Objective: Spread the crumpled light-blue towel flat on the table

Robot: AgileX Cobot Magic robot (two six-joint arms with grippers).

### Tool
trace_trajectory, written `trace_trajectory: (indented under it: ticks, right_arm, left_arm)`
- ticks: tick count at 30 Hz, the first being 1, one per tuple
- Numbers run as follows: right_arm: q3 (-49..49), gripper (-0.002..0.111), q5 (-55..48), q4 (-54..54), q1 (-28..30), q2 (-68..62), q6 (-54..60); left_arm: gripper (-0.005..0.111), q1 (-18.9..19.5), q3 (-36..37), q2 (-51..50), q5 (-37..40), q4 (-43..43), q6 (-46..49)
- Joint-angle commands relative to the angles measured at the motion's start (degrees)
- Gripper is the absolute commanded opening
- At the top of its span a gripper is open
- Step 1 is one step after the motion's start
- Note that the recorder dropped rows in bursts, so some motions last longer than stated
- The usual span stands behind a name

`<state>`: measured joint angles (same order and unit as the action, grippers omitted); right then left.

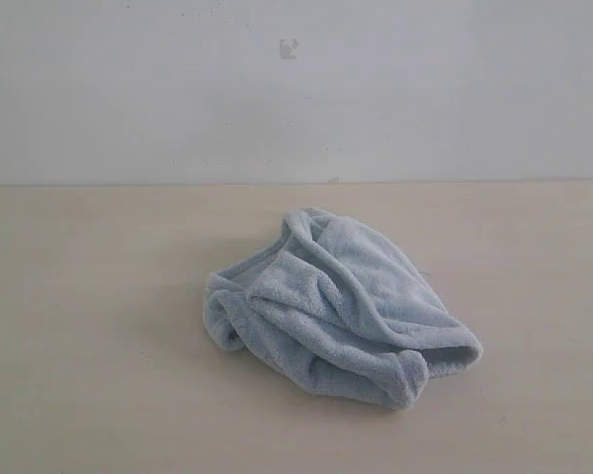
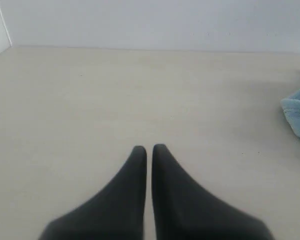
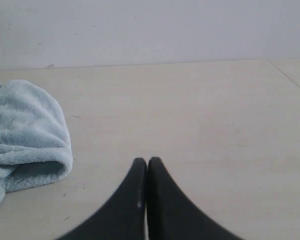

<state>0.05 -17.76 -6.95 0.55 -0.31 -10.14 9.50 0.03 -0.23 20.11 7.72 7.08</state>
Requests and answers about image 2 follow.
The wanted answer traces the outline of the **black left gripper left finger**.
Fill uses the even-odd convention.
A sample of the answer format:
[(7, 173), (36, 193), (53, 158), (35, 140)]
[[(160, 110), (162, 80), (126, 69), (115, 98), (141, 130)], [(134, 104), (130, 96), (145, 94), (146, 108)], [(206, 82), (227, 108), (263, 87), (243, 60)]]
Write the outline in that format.
[(51, 221), (41, 240), (142, 240), (147, 189), (147, 152), (135, 146), (95, 196)]

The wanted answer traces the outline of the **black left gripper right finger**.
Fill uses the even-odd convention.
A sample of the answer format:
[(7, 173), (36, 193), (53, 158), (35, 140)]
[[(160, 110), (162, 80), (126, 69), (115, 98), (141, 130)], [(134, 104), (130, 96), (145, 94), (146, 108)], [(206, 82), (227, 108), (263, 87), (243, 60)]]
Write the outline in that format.
[(158, 240), (272, 240), (268, 227), (200, 186), (164, 144), (152, 151), (151, 194)]

